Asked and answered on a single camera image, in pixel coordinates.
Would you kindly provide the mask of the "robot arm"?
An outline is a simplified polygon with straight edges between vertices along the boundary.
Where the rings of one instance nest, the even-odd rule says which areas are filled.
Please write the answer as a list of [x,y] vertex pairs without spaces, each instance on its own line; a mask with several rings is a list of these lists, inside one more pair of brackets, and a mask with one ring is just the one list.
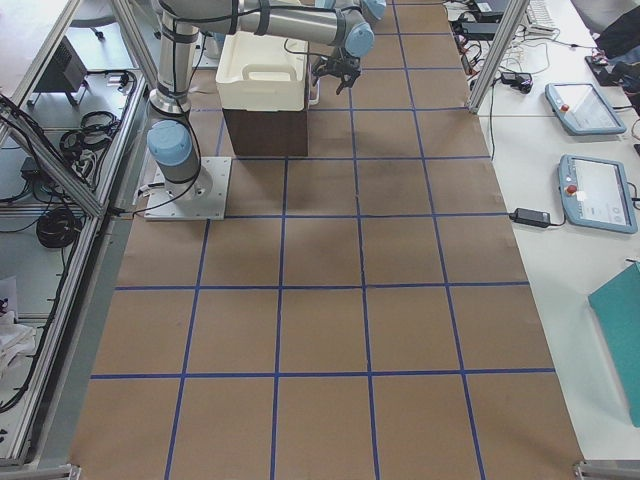
[[373,48],[383,1],[163,1],[160,64],[149,97],[147,148],[166,202],[194,205],[214,185],[190,122],[196,40],[223,37],[215,82],[240,158],[308,154],[309,89],[322,77],[343,91]]

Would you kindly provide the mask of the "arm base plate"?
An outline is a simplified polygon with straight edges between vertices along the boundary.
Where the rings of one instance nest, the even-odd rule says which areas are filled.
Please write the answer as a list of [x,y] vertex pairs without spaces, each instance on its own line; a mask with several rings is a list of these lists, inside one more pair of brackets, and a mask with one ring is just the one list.
[[200,176],[182,193],[189,183],[178,187],[165,184],[160,167],[155,167],[152,183],[161,186],[149,190],[147,206],[142,214],[147,220],[223,220],[231,176],[230,157],[204,157]]

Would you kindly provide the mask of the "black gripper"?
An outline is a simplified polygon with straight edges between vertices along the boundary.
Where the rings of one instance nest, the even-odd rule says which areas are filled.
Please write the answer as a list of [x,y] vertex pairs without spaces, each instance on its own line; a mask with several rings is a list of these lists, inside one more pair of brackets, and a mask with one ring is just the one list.
[[314,80],[332,76],[340,80],[335,94],[340,95],[345,89],[351,89],[361,75],[360,59],[348,53],[333,56],[321,56],[314,63]]

